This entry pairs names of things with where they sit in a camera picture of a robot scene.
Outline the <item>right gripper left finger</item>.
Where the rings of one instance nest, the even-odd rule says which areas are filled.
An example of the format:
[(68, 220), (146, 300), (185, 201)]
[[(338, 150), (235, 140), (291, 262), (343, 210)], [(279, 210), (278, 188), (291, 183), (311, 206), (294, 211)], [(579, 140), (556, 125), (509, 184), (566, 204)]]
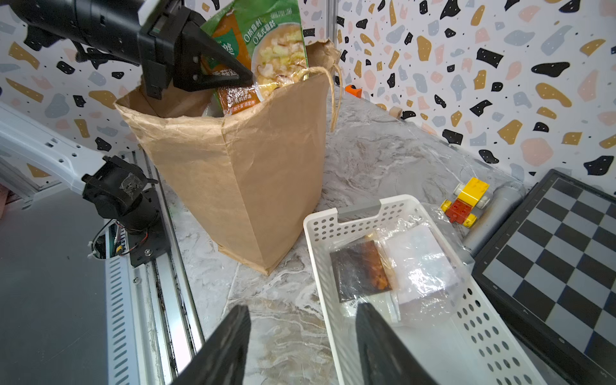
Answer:
[(172, 385), (243, 384), (250, 331), (248, 306), (233, 307)]

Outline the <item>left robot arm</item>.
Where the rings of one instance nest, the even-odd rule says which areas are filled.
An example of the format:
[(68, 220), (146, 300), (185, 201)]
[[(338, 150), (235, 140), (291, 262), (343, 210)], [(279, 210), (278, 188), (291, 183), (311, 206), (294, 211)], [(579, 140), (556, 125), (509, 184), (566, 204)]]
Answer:
[(142, 266), (171, 252), (157, 176), (134, 160), (137, 142), (115, 102), (136, 87), (147, 102), (253, 82), (250, 68), (183, 1), (4, 1), (1, 4), (1, 158), (23, 200), (67, 187), (104, 227), (99, 260)]

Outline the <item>green yellow soup packet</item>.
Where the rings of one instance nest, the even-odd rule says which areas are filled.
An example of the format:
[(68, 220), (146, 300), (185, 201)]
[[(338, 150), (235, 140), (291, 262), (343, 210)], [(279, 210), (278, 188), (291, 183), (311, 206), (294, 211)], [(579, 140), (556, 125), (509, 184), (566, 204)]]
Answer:
[(217, 90), (224, 115), (249, 109), (308, 68), (298, 3), (233, 1), (201, 29), (253, 73), (245, 87)]

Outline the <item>clear plastic sauce bag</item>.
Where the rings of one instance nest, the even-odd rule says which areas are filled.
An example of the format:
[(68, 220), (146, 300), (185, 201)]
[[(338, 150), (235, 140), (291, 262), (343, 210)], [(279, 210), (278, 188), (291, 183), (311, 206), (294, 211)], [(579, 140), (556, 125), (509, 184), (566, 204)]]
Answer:
[(359, 304), (370, 303), (393, 325), (446, 321), (460, 306), (470, 272), (437, 231), (410, 215), (330, 247), (342, 316), (355, 318)]

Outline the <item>brown paper bag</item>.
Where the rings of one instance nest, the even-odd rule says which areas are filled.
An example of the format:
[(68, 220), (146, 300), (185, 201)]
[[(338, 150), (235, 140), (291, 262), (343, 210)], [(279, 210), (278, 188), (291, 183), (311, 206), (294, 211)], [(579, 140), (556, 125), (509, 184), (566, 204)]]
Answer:
[(326, 134), (342, 101), (335, 45), (311, 43), (307, 57), (302, 80), (236, 115), (205, 115), (210, 90), (170, 87), (154, 99), (138, 87), (115, 103), (221, 253), (262, 274), (287, 256), (319, 203)]

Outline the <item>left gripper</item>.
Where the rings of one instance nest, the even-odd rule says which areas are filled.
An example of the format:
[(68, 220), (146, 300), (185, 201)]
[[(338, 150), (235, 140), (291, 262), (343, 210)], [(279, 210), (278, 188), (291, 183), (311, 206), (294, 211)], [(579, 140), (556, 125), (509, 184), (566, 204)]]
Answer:
[(253, 83), (253, 73), (196, 24), (202, 17), (183, 1), (145, 1), (137, 17), (137, 46), (149, 97), (161, 99), (170, 83), (184, 91)]

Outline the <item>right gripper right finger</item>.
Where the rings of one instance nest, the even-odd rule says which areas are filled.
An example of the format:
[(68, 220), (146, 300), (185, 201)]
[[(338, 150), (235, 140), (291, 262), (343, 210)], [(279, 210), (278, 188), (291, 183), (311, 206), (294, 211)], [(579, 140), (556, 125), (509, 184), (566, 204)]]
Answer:
[(436, 383), (372, 304), (359, 304), (355, 329), (365, 384)]

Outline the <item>white plastic basket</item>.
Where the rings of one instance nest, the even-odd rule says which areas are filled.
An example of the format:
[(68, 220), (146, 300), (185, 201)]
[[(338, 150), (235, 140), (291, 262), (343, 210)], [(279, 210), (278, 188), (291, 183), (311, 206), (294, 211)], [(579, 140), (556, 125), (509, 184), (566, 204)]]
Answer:
[(341, 384), (543, 383), (435, 208), (399, 195), (304, 230)]

